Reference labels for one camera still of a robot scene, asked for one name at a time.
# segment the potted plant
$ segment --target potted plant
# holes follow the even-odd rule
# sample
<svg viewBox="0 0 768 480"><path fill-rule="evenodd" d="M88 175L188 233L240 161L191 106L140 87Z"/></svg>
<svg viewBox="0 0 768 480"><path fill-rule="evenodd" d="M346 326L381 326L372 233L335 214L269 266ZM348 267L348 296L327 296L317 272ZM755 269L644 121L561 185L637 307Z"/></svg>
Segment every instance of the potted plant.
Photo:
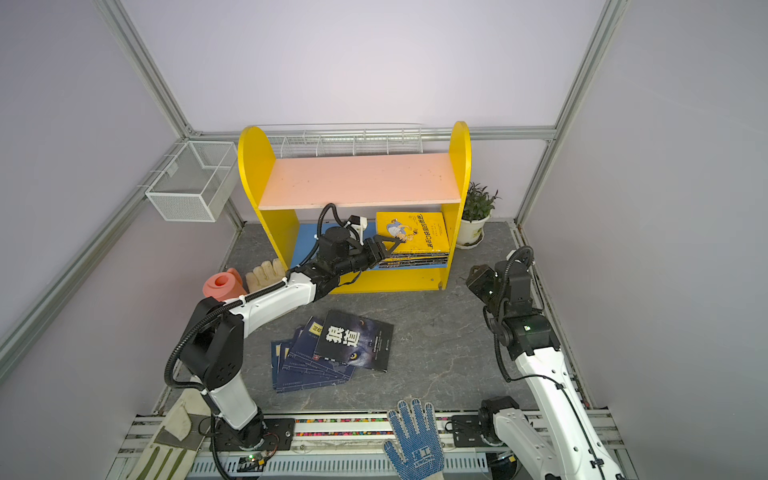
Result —
<svg viewBox="0 0 768 480"><path fill-rule="evenodd" d="M458 229L456 246L464 250L475 248L482 241L483 225L491 218L493 202L498 196L498 190L491 195L485 191L487 187L470 182L467 190L467 200L464 202L462 225Z"/></svg>

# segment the robotic arm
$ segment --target robotic arm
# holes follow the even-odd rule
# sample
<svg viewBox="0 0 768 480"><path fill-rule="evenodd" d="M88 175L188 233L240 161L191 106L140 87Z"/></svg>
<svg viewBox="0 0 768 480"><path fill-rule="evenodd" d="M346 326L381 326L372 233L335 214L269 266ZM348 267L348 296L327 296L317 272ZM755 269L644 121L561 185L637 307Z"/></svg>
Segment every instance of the robotic arm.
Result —
<svg viewBox="0 0 768 480"><path fill-rule="evenodd" d="M333 208L339 226L320 233L329 208ZM342 275L374 267L401 243L379 235L361 243L363 228L355 227L365 223L364 218L350 217L342 224L335 206L329 204L318 221L317 241L312 252L281 282L225 303L209 297L197 304L184 335L168 359L165 382L172 388L200 390L211 411L219 412L218 416L224 420L219 430L228 430L226 437L241 449L256 448L266 433L263 413L248 394L240 373L243 339L265 323L323 298L339 286ZM388 249L385 243L392 246ZM179 359L199 382L179 382L174 378Z"/></svg>
<svg viewBox="0 0 768 480"><path fill-rule="evenodd" d="M494 334L496 361L507 382L525 380L548 423L550 446L510 397L484 400L479 411L486 438L504 442L533 478L541 480L616 480L624 476L598 438L568 375L554 331L533 308L533 249L521 247L507 261L474 266L469 289L485 307L486 325ZM493 317L488 318L488 311ZM504 367L505 346L522 377L512 379Z"/></svg>

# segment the white flower pot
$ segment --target white flower pot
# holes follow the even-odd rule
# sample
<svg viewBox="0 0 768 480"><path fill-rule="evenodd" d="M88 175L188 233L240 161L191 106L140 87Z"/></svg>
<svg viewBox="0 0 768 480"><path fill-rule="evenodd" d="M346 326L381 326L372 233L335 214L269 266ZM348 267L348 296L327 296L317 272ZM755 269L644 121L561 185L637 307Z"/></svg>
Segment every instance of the white flower pot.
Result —
<svg viewBox="0 0 768 480"><path fill-rule="evenodd" d="M464 220L462 219L462 225L458 229L458 237L456 237L456 246L464 250L475 248L480 244L480 235L482 234L483 225L493 215L493 210L488 214L486 218L480 220Z"/></svg>

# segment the white wire basket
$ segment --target white wire basket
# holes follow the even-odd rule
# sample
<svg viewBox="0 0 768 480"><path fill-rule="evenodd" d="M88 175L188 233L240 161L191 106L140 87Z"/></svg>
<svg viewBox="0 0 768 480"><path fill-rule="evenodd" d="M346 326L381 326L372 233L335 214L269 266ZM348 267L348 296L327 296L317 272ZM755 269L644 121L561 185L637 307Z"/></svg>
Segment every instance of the white wire basket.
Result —
<svg viewBox="0 0 768 480"><path fill-rule="evenodd" d="M421 134L412 132L382 135L376 133L338 135L294 135L270 137L277 158L348 157L350 155L422 154Z"/></svg>
<svg viewBox="0 0 768 480"><path fill-rule="evenodd" d="M170 222L215 222L237 185L237 148L230 141L187 141L147 189Z"/></svg>

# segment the blue dotted glove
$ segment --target blue dotted glove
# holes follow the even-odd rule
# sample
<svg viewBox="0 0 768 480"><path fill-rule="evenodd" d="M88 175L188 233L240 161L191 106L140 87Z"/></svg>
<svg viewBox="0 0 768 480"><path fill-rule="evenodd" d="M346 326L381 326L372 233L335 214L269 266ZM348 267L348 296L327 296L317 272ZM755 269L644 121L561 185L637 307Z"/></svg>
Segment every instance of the blue dotted glove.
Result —
<svg viewBox="0 0 768 480"><path fill-rule="evenodd" d="M411 405L412 412L408 410L408 403L400 400L397 402L400 415L395 410L387 413L400 449L387 441L384 443L384 452L402 480L442 478L444 462L435 427L435 407L427 403L422 410L419 399L413 399Z"/></svg>

